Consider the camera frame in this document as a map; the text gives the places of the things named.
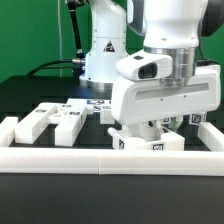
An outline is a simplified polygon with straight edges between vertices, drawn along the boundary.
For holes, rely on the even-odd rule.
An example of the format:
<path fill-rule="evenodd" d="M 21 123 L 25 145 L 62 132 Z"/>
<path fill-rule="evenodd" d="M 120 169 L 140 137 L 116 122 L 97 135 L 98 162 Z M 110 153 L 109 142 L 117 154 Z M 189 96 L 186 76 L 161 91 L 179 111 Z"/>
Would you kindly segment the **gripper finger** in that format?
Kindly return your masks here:
<path fill-rule="evenodd" d="M 148 121 L 139 124 L 139 135 L 144 140 L 158 140 L 159 130 L 155 121 Z"/>
<path fill-rule="evenodd" d="M 183 122 L 182 116 L 165 118 L 162 124 L 172 131 L 177 131 Z"/>

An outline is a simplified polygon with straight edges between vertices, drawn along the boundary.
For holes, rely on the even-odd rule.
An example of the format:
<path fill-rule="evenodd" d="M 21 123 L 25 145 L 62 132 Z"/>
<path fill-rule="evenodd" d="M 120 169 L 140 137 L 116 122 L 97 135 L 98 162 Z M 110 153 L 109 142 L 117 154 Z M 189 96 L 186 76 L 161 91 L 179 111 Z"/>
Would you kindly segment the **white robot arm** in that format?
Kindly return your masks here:
<path fill-rule="evenodd" d="M 220 65 L 195 59 L 199 38 L 224 21 L 222 0 L 66 0 L 71 13 L 88 3 L 92 48 L 80 83 L 112 88 L 112 116 L 121 133 L 149 140 L 159 121 L 213 111 L 220 104 Z"/>

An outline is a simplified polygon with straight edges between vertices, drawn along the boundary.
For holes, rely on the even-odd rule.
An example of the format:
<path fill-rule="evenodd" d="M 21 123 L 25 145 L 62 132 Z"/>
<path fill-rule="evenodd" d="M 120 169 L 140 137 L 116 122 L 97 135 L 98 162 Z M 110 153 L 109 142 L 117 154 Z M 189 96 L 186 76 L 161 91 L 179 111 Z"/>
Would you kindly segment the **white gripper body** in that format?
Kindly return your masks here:
<path fill-rule="evenodd" d="M 161 88 L 158 80 L 134 82 L 119 77 L 111 113 L 121 125 L 214 111 L 221 101 L 220 66 L 200 66 L 186 86 Z"/>

